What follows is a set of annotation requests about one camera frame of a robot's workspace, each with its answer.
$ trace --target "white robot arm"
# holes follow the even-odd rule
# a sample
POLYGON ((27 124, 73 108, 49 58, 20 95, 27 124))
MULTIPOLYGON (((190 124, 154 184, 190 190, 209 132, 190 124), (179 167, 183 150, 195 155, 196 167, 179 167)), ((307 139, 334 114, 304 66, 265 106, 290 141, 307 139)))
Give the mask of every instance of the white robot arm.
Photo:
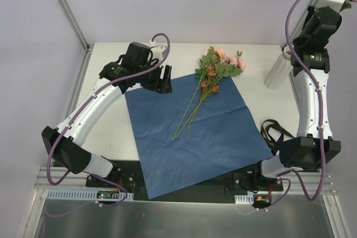
POLYGON ((152 68, 162 60, 165 51, 165 46, 156 45, 155 42, 150 42, 150 47, 134 42, 129 45, 126 54, 121 55, 118 61, 107 64, 100 72, 99 79, 89 94, 72 114, 55 129, 46 127, 43 130, 42 138, 48 153, 60 133, 65 132, 54 150, 53 159, 75 174, 86 172, 117 182, 119 175, 114 164, 103 157, 87 152, 81 146, 98 119, 129 87, 140 83, 143 88, 161 94, 172 92, 171 67, 168 65, 165 67, 163 79, 160 78, 162 67, 159 67, 147 74, 108 86, 108 83, 120 77, 152 68), (72 122, 78 111, 80 114, 72 122))
MULTIPOLYGON (((319 0, 314 9, 309 10, 301 34, 294 39, 294 48, 302 62, 309 68, 318 81, 322 93, 324 119, 324 146, 326 162, 336 156, 341 144, 332 139, 327 112, 326 89, 329 79, 330 58, 325 46, 329 38, 339 28, 339 12, 346 0, 319 0)), ((293 84, 297 94, 297 106, 300 114, 298 131, 295 139, 288 140, 281 146, 280 154, 261 164, 263 177, 276 178, 278 174, 289 170, 301 171, 318 168, 319 157, 319 100, 315 84, 296 59, 291 57, 293 84)))

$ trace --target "blue fabric sheet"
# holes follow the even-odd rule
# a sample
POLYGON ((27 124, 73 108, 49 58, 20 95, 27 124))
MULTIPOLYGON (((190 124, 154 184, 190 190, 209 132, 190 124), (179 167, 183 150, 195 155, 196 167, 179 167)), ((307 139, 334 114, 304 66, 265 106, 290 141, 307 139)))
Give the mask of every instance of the blue fabric sheet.
MULTIPOLYGON (((190 128, 172 140, 197 87, 196 75, 171 81, 173 93, 126 92, 132 128, 150 199, 272 157, 233 80, 201 105, 190 128)), ((186 116, 199 102, 200 90, 186 116)))

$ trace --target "table surface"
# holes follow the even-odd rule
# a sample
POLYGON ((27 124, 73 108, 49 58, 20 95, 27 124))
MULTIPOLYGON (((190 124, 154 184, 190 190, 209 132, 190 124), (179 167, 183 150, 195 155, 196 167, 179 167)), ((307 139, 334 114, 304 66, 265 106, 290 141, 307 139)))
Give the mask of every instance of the table surface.
MULTIPOLYGON (((116 61, 119 55, 126 52, 128 45, 129 43, 94 45, 78 103, 92 89, 104 65, 116 61)), ((170 55, 164 63, 172 66, 171 78, 193 74, 199 66, 199 57, 209 46, 223 48, 227 55, 235 55, 237 50, 243 51, 242 58, 246 61, 247 68, 241 75, 234 77, 233 81, 250 109, 257 128, 260 129, 266 119, 275 119, 290 133, 296 134, 299 115, 289 79, 286 78, 277 90, 268 89, 264 84, 264 78, 281 53, 280 47, 172 43, 170 55)), ((109 107, 94 125, 83 148, 108 159, 139 160, 125 95, 109 107)))

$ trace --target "black strap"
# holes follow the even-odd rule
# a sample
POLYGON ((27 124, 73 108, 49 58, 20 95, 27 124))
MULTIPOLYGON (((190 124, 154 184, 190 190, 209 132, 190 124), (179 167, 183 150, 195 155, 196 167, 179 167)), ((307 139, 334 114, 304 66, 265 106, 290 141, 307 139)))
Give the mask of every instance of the black strap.
POLYGON ((273 120, 273 119, 268 119, 268 120, 265 120, 263 122, 262 127, 260 129, 260 133, 263 136, 263 138, 266 141, 266 143, 269 146, 269 148, 272 150, 272 153, 274 155, 276 155, 277 152, 279 151, 279 145, 284 141, 284 135, 286 135, 286 136, 288 136, 290 138, 294 138, 294 136, 292 134, 290 134, 288 131, 285 130, 285 128, 280 126, 278 121, 273 120), (267 125, 266 128, 264 128, 264 123, 266 123, 266 122, 270 122, 271 124, 267 125), (281 133, 281 135, 278 138, 278 140, 275 140, 269 134, 270 128, 275 129, 276 131, 279 131, 281 133))

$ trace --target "white wall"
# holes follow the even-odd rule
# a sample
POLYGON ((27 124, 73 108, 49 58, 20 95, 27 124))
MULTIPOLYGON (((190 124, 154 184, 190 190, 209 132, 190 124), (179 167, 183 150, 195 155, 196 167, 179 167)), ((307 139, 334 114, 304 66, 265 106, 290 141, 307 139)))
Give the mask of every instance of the white wall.
MULTIPOLYGON (((157 32, 172 42, 284 43, 295 0, 67 0, 90 43, 147 41, 157 32)), ((309 0, 303 0, 293 26, 309 0)))
POLYGON ((0 0, 0 237, 15 237, 81 59, 56 0, 0 0))
POLYGON ((329 119, 341 153, 328 164, 352 237, 357 237, 357 3, 341 12, 340 29, 330 38, 331 71, 327 87, 329 119))

